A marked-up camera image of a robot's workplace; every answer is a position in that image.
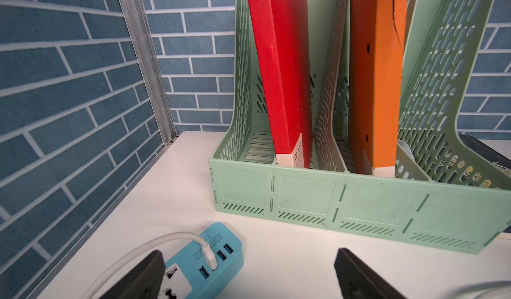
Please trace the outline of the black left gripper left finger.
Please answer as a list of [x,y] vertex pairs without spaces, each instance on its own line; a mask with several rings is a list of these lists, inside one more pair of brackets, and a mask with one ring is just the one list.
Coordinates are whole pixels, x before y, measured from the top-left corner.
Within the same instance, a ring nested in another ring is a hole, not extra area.
[[100,299],[157,299],[165,272],[161,251],[152,251]]

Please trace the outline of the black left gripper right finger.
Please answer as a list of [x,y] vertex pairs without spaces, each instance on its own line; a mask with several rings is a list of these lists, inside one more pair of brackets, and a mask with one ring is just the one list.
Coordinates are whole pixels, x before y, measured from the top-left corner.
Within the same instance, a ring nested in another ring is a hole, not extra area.
[[334,268],[343,298],[405,298],[348,248],[338,250]]

